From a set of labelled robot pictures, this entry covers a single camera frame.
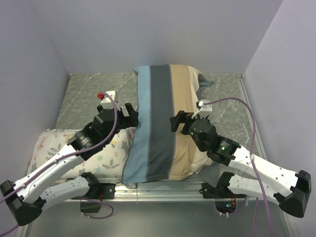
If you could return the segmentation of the striped blue grey pillowcase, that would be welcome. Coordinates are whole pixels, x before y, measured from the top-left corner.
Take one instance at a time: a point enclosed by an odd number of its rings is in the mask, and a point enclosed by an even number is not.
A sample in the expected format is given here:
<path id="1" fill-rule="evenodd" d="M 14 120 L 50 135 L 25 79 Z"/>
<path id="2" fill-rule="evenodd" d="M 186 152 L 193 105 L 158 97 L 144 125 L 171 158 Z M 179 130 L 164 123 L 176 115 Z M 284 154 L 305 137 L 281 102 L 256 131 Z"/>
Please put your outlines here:
<path id="1" fill-rule="evenodd" d="M 138 126 L 122 171 L 123 184 L 183 180 L 194 174 L 196 145 L 189 135 L 171 132 L 170 118 L 194 113 L 201 91 L 212 85 L 187 65 L 147 65 L 137 73 Z"/>

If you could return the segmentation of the white pillow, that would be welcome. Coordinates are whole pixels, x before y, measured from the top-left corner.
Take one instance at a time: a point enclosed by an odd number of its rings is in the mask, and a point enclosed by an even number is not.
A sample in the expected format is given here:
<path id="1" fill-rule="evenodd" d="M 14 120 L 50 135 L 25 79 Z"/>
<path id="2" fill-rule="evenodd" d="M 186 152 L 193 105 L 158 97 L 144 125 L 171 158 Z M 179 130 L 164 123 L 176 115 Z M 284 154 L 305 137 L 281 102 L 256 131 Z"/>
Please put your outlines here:
<path id="1" fill-rule="evenodd" d="M 209 166 L 212 163 L 212 159 L 207 156 L 206 152 L 201 152 L 198 148 L 196 148 L 193 161 L 191 162 L 191 171 L 199 173 L 204 166 Z"/>

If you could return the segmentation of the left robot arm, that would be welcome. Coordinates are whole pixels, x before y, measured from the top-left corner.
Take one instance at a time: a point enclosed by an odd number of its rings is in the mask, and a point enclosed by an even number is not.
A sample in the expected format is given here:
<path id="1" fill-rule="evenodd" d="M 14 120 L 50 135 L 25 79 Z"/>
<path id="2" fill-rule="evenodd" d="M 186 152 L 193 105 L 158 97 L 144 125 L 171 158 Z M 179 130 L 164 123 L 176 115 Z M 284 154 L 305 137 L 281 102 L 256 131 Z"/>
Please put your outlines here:
<path id="1" fill-rule="evenodd" d="M 68 143 L 50 160 L 22 179 L 6 180 L 0 186 L 3 201 L 7 204 L 18 226 L 37 219 L 44 210 L 72 198 L 98 198 L 101 184 L 91 172 L 59 185 L 53 183 L 69 170 L 87 161 L 110 144 L 121 130 L 137 127 L 138 112 L 130 103 L 121 109 L 105 109 L 99 105 L 98 114 L 84 129 L 75 133 Z"/>

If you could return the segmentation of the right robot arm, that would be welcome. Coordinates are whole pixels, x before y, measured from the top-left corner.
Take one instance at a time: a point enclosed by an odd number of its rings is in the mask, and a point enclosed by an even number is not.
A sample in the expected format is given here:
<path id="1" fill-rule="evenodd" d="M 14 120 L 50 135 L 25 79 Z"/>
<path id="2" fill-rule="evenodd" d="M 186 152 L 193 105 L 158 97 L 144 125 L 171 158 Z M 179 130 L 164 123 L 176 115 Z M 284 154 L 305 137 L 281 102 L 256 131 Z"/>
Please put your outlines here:
<path id="1" fill-rule="evenodd" d="M 219 195 L 225 198 L 231 194 L 266 198 L 287 214 L 304 217 L 312 191 L 310 173 L 288 170 L 251 154 L 239 143 L 219 135 L 207 118 L 195 118 L 192 113 L 179 111 L 170 118 L 170 123 L 172 132 L 184 124 L 181 134 L 190 135 L 197 148 L 206 152 L 212 161 L 252 176 L 249 179 L 224 172 L 218 181 Z"/>

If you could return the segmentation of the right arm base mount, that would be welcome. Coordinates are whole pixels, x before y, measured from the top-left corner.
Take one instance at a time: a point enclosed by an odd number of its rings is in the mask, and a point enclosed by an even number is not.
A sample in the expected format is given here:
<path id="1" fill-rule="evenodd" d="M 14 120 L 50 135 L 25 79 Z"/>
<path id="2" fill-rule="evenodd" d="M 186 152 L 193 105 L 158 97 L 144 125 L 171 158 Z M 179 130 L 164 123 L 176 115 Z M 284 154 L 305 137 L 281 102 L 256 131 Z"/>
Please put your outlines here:
<path id="1" fill-rule="evenodd" d="M 246 195 L 236 195 L 225 187 L 213 187 L 209 183 L 202 183 L 199 193 L 204 199 L 214 199 L 216 211 L 227 217 L 240 211 L 247 203 Z"/>

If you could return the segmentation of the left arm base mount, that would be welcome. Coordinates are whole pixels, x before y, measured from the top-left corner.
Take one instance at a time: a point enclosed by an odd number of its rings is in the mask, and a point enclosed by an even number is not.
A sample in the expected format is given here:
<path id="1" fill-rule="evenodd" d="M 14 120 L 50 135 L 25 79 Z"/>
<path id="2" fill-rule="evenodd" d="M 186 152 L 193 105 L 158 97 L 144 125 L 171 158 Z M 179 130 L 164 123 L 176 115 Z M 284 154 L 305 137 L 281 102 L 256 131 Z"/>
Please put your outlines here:
<path id="1" fill-rule="evenodd" d="M 98 201 L 112 200 L 115 197 L 116 184 L 101 183 L 99 190 L 93 195 L 85 195 L 85 198 L 95 199 Z M 101 204 L 93 202 L 81 202 L 79 207 L 80 211 L 84 214 L 94 214 L 101 210 Z"/>

